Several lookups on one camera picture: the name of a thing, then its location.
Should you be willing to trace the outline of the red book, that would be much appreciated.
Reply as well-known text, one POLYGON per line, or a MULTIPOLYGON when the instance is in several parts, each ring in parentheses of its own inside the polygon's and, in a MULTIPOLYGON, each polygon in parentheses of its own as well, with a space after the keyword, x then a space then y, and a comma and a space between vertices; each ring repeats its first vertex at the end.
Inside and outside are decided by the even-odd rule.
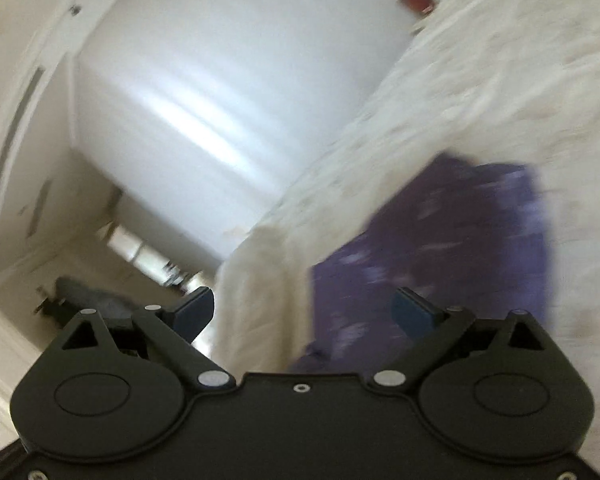
POLYGON ((428 15, 436 7, 434 0, 400 0, 400 3, 417 15, 428 15))

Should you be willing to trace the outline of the purple patterned hooded jacket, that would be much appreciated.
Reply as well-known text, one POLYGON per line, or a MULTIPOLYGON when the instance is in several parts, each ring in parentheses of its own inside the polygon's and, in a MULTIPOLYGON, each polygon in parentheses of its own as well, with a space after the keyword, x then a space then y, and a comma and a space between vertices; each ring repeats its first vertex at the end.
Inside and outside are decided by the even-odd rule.
POLYGON ((532 171, 440 154, 312 268, 313 338, 290 369, 370 376, 390 364, 416 339, 411 315, 391 309, 400 287, 442 309, 521 309, 543 322, 549 277, 532 171))

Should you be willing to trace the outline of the cream bed comforter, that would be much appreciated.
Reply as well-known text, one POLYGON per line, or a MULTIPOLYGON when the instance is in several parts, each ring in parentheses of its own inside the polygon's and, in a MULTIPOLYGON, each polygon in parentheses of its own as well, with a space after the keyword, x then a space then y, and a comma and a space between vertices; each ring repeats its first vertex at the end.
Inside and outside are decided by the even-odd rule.
POLYGON ((600 0, 442 0, 328 152, 221 266, 212 358, 280 372, 310 339, 309 268, 437 155, 522 162, 550 220, 550 331, 593 391, 600 471, 600 0))

